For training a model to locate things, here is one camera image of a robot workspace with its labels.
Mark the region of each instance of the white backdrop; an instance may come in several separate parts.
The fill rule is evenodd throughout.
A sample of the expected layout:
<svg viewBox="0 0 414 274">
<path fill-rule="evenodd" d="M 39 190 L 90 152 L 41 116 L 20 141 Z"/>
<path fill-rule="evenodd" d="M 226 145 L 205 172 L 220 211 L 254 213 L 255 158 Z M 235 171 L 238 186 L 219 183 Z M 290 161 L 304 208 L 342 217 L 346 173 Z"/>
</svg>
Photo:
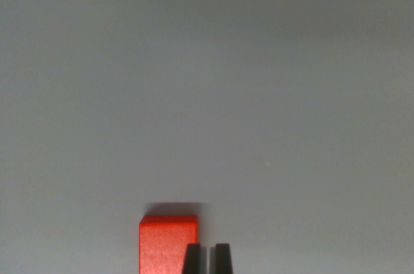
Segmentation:
<svg viewBox="0 0 414 274">
<path fill-rule="evenodd" d="M 414 273 L 414 0 L 0 0 L 0 273 L 137 273 L 195 202 L 236 274 Z"/>
</svg>

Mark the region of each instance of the table surface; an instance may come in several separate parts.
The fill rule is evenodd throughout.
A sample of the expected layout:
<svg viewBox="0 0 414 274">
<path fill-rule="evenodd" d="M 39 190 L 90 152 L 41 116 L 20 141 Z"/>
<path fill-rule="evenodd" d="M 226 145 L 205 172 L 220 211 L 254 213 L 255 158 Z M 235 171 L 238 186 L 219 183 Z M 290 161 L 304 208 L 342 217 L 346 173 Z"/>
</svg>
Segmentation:
<svg viewBox="0 0 414 274">
<path fill-rule="evenodd" d="M 0 0 L 0 273 L 413 273 L 414 0 Z"/>
</svg>

